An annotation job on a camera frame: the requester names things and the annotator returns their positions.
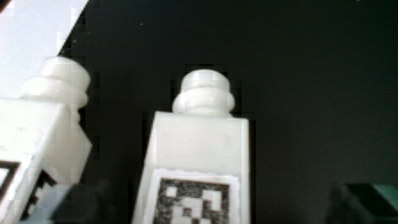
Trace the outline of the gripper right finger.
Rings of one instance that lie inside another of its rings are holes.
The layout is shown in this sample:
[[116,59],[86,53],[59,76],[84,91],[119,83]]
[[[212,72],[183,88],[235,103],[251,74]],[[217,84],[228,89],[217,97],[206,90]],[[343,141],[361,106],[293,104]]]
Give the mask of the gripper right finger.
[[325,224],[398,224],[398,185],[334,185],[329,201]]

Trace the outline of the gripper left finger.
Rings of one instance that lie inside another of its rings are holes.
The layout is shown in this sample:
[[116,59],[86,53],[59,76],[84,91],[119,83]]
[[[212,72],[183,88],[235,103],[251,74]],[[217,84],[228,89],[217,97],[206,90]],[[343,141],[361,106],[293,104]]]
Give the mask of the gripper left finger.
[[112,183],[57,184],[23,224],[125,224]]

